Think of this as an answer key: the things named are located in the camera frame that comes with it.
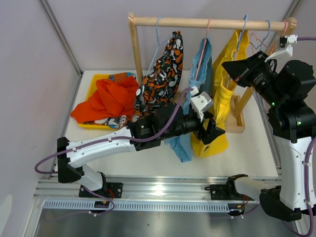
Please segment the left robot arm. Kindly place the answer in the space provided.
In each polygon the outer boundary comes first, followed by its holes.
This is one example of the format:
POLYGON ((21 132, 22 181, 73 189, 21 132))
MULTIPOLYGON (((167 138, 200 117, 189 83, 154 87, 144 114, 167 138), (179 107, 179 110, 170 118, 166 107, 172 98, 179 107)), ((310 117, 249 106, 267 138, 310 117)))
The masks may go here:
POLYGON ((153 114, 96 139, 71 142, 66 137, 59 138, 58 181, 62 184, 79 183, 95 197, 103 197, 107 192, 106 177, 102 172, 94 171, 87 163, 114 154, 155 148, 163 140, 189 133, 209 145, 225 134, 225 130, 216 125, 210 112, 199 115, 190 108, 188 114, 184 114, 181 106, 167 103, 153 114))

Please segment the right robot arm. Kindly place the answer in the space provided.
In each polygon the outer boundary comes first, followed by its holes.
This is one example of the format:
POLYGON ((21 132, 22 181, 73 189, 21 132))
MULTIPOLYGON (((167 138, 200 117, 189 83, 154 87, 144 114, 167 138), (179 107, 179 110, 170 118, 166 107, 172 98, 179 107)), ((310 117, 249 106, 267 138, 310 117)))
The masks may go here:
POLYGON ((316 142, 316 115, 304 101, 316 79, 312 66, 303 61, 290 60, 280 72, 275 71, 276 65, 275 59, 261 51, 244 60, 222 63, 235 83, 254 88, 270 105, 267 116, 282 169, 279 186, 269 187, 240 174, 227 179, 225 192, 231 199, 241 195, 256 199, 267 215, 291 222, 316 213, 310 159, 316 142))

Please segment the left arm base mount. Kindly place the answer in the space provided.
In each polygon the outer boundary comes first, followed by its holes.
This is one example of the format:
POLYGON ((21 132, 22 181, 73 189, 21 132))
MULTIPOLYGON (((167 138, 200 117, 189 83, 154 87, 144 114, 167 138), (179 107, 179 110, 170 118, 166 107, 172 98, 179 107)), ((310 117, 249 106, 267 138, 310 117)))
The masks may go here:
POLYGON ((123 191, 123 183, 118 182, 109 182, 107 183, 107 188, 100 189, 97 191, 93 191, 95 194, 88 192, 82 185, 80 186, 79 190, 79 197, 80 198, 98 198, 99 196, 103 196, 106 198, 121 198, 123 191))

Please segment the light blue shorts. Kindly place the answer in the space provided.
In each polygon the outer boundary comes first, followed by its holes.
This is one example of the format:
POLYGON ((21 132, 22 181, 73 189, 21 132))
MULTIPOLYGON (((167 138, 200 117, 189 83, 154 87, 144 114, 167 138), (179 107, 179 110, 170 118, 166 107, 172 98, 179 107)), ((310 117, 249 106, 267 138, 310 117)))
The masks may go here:
MULTIPOLYGON (((210 92, 210 84, 213 77, 213 66, 212 66, 212 45, 209 38, 207 37, 206 47, 204 56, 201 64, 201 68, 198 74, 197 81, 195 76, 197 72, 198 62, 203 47, 203 40, 201 40, 200 48, 198 53, 193 57, 192 68, 189 76, 189 86, 196 86, 200 92, 210 92)), ((166 141, 174 151, 178 159, 182 162, 189 162, 192 160, 192 148, 191 148, 191 135, 185 134, 179 137, 170 138, 166 141)))

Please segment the yellow shorts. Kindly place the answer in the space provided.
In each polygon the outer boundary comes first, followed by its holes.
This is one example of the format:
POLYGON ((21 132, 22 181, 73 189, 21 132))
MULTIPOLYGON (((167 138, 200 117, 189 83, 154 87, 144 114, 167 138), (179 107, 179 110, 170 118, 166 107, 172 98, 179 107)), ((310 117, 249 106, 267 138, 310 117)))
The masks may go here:
MULTIPOLYGON (((225 54, 228 42, 213 63, 212 95, 214 107, 210 111, 213 114, 216 125, 222 129, 225 129, 225 122, 227 121, 231 110, 231 98, 237 86, 233 80, 229 79, 227 72, 222 66, 222 63, 224 63, 226 58, 225 54)), ((191 146, 197 157, 206 158, 225 151, 229 146, 229 142, 226 135, 223 134, 216 138, 212 143, 205 145, 192 135, 191 146)))

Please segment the pink wire hanger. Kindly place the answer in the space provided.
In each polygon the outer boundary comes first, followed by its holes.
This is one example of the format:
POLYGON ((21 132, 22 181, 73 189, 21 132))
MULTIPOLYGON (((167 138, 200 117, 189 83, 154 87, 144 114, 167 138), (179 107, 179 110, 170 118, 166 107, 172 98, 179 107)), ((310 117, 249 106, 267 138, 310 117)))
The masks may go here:
MULTIPOLYGON (((283 20, 284 23, 284 28, 283 28, 283 33, 286 33, 286 30, 288 28, 288 22, 286 20, 283 20)), ((262 50, 262 48, 264 47, 266 50, 269 49, 269 47, 265 44, 265 40, 268 38, 269 34, 270 34, 271 30, 268 30, 268 33, 262 38, 258 38, 257 35, 252 32, 250 35, 250 40, 249 40, 249 44, 251 47, 251 52, 252 54, 254 54, 255 50, 262 50), (252 42, 252 38, 255 37, 255 41, 259 42, 259 44, 257 46, 254 45, 254 43, 252 42)))
POLYGON ((200 68, 201 68, 201 64, 202 64, 202 60, 203 60, 203 56, 204 56, 204 51, 205 51, 205 47, 206 47, 206 42, 207 42, 207 37, 208 37, 208 32, 209 32, 209 29, 210 29, 210 23, 211 23, 211 18, 208 19, 208 24, 207 24, 207 28, 206 28, 206 34, 205 34, 205 37, 204 37, 204 40, 203 40, 203 47, 202 47, 202 51, 201 51, 201 54, 200 54, 199 62, 198 62, 198 65, 197 65, 197 72, 196 72, 196 76, 195 76, 195 81, 197 81, 197 79, 198 79, 198 74, 199 74, 199 71, 200 71, 200 68))

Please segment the orange red shorts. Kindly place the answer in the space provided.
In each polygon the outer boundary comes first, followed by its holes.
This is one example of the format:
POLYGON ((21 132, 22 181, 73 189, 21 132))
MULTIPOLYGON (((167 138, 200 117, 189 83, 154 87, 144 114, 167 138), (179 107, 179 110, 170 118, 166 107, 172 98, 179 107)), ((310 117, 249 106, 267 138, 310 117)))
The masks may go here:
POLYGON ((95 92, 87 101, 75 107, 71 117, 78 123, 110 117, 132 117, 138 88, 138 81, 132 74, 114 74, 107 79, 99 79, 95 92))

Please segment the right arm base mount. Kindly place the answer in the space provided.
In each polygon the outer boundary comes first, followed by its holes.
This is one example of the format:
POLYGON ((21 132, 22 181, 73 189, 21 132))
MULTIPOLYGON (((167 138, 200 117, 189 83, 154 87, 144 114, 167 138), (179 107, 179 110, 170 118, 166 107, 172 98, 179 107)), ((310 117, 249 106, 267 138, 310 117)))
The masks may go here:
POLYGON ((243 200, 243 195, 239 194, 235 186, 229 182, 226 184, 211 184, 204 187, 204 190, 210 193, 212 200, 243 200))

